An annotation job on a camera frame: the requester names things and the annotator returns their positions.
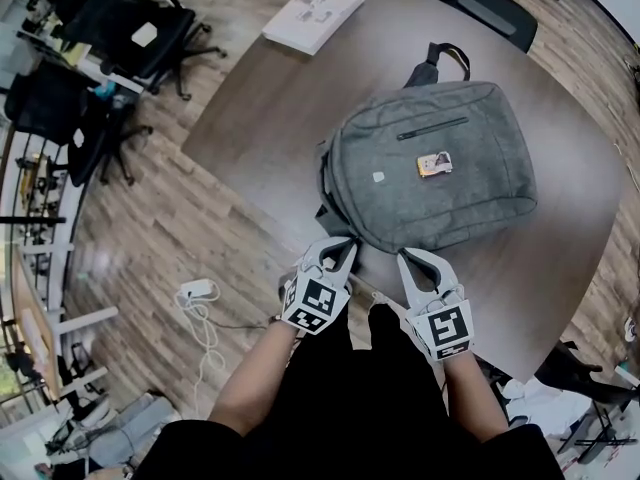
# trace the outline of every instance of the forearm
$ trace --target forearm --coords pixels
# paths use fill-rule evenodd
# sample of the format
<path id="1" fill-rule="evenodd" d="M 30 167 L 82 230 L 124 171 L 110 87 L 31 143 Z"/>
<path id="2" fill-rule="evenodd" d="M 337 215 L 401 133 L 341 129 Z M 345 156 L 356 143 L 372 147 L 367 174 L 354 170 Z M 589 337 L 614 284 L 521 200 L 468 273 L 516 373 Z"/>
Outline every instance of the forearm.
<path id="1" fill-rule="evenodd" d="M 473 354 L 467 352 L 444 361 L 449 393 L 449 414 L 480 442 L 509 428 L 500 404 Z"/>
<path id="2" fill-rule="evenodd" d="M 231 375 L 209 420 L 246 435 L 269 414 L 298 330 L 284 322 L 269 325 Z"/>

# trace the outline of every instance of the white book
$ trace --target white book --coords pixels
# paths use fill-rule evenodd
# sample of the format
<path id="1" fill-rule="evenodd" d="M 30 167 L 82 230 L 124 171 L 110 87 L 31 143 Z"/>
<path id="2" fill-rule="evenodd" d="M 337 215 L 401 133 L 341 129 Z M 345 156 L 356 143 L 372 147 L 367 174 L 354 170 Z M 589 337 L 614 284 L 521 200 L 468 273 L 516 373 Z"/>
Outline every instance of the white book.
<path id="1" fill-rule="evenodd" d="M 262 29 L 262 34 L 314 55 L 364 1 L 290 0 Z"/>

